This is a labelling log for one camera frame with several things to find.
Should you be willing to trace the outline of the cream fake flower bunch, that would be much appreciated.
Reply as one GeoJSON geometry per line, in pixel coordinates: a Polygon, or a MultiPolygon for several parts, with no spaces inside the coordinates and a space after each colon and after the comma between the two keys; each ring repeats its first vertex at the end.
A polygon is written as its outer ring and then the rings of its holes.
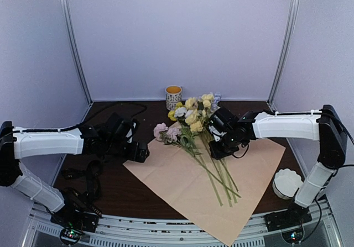
{"type": "Polygon", "coordinates": [[[223,161],[216,162],[215,159],[211,159],[214,171],[209,170],[203,153],[195,142],[196,138],[200,138],[203,147],[207,149],[206,153],[210,156],[209,143],[214,140],[214,137],[221,139],[221,133],[211,133],[209,131],[210,118],[219,109],[218,100],[218,97],[209,93],[200,97],[190,97],[185,101],[186,112],[179,119],[182,131],[180,143],[195,162],[205,170],[215,192],[217,192],[215,183],[218,183],[229,197],[236,196],[240,198],[239,190],[227,169],[226,163],[223,161]]]}

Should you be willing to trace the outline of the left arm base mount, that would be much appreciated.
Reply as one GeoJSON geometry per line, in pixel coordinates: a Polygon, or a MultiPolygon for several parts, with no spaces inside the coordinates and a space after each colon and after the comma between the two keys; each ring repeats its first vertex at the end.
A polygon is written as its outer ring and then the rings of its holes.
{"type": "Polygon", "coordinates": [[[64,206],[58,212],[45,209],[51,215],[50,221],[62,227],[59,239],[65,246],[77,244],[85,233],[94,233],[102,218],[102,211],[93,204],[88,207],[90,213],[77,210],[75,205],[64,206]]]}

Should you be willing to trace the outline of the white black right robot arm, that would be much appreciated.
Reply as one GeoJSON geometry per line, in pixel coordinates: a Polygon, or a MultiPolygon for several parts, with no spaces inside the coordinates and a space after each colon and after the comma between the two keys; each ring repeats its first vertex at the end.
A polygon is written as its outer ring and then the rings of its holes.
{"type": "Polygon", "coordinates": [[[261,139],[300,139],[317,143],[316,163],[293,197],[293,206],[284,212],[284,221],[294,226],[305,216],[325,185],[339,169],[347,167],[347,144],[353,137],[335,108],[325,104],[320,109],[303,112],[249,111],[238,117],[227,108],[216,110],[207,122],[213,140],[211,156],[220,160],[235,155],[240,146],[261,139]]]}

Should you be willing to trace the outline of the pale pink rose stem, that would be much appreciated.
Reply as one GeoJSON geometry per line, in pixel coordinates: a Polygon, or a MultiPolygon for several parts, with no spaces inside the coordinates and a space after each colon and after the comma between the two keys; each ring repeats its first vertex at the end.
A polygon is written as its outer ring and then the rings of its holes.
{"type": "Polygon", "coordinates": [[[216,171],[213,173],[208,169],[203,153],[195,143],[195,138],[198,136],[204,147],[209,147],[209,143],[214,139],[215,134],[211,134],[207,130],[207,122],[210,121],[216,110],[217,108],[211,107],[188,109],[179,102],[175,109],[168,113],[169,119],[175,124],[170,127],[167,127],[165,123],[157,124],[153,133],[157,141],[165,145],[181,147],[206,171],[220,205],[223,205],[223,203],[216,188],[216,182],[222,186],[228,200],[237,203],[241,196],[238,194],[237,185],[231,177],[226,163],[224,161],[213,162],[216,171]]]}

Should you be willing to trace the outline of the yellow fake flower stem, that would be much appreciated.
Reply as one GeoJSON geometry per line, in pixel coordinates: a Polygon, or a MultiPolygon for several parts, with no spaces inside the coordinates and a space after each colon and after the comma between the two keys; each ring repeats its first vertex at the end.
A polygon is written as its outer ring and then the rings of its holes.
{"type": "Polygon", "coordinates": [[[206,112],[201,113],[197,110],[187,110],[184,106],[177,106],[174,111],[169,111],[168,118],[172,122],[178,122],[179,125],[175,128],[170,128],[166,131],[165,144],[177,145],[186,151],[199,166],[201,166],[208,174],[210,184],[214,190],[216,198],[220,206],[223,206],[222,199],[219,195],[215,181],[217,178],[213,176],[213,173],[207,168],[206,162],[202,157],[202,153],[198,149],[195,138],[200,136],[202,139],[206,139],[202,134],[205,131],[204,124],[206,122],[206,112]]]}

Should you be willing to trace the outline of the blue fake flower stem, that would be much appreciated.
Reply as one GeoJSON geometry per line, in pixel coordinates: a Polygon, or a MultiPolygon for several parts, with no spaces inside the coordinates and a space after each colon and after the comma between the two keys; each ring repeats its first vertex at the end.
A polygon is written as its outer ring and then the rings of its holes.
{"type": "Polygon", "coordinates": [[[227,195],[229,206],[233,207],[237,203],[238,188],[235,186],[235,182],[229,173],[225,158],[218,160],[218,162],[215,164],[215,168],[217,169],[218,175],[225,189],[225,194],[227,195]]]}

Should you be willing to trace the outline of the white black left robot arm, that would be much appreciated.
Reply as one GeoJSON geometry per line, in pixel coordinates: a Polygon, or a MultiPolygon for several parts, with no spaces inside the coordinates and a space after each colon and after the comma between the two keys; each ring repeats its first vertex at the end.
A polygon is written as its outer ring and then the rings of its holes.
{"type": "Polygon", "coordinates": [[[66,192],[53,188],[30,172],[21,159],[32,156],[71,154],[106,155],[144,163],[149,156],[146,143],[133,140],[139,127],[135,118],[123,118],[113,113],[99,125],[80,123],[67,128],[31,129],[1,125],[1,186],[11,187],[41,203],[67,227],[80,221],[79,206],[66,192]]]}

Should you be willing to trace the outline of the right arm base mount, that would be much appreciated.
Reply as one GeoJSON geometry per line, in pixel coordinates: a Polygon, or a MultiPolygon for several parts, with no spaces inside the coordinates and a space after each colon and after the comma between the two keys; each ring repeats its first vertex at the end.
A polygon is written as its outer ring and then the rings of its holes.
{"type": "Polygon", "coordinates": [[[272,212],[264,216],[269,232],[280,230],[282,239],[291,245],[300,244],[305,239],[304,224],[312,221],[309,207],[304,208],[291,203],[280,212],[272,212]]]}

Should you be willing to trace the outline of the peach wrapping paper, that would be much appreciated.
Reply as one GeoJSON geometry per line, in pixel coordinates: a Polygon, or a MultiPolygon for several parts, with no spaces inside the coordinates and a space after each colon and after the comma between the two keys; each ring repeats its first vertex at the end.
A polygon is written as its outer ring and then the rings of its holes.
{"type": "MultiPolygon", "coordinates": [[[[202,141],[196,144],[208,157],[202,141]]],[[[285,152],[269,140],[252,141],[241,159],[226,157],[227,168],[241,196],[230,208],[220,206],[205,170],[182,148],[152,140],[149,158],[124,163],[137,179],[214,238],[231,246],[262,199],[285,152]]]]}

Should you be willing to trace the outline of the pink fake flower stem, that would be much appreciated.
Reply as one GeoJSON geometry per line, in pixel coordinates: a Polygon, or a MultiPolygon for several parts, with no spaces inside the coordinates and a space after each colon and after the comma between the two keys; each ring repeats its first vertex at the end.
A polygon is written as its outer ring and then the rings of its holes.
{"type": "Polygon", "coordinates": [[[216,160],[211,157],[211,151],[209,148],[210,136],[205,134],[200,136],[200,139],[206,149],[206,155],[200,155],[200,159],[203,165],[210,171],[208,176],[214,189],[220,206],[228,204],[232,208],[237,203],[238,189],[234,186],[233,178],[228,172],[227,166],[223,160],[216,160]]]}

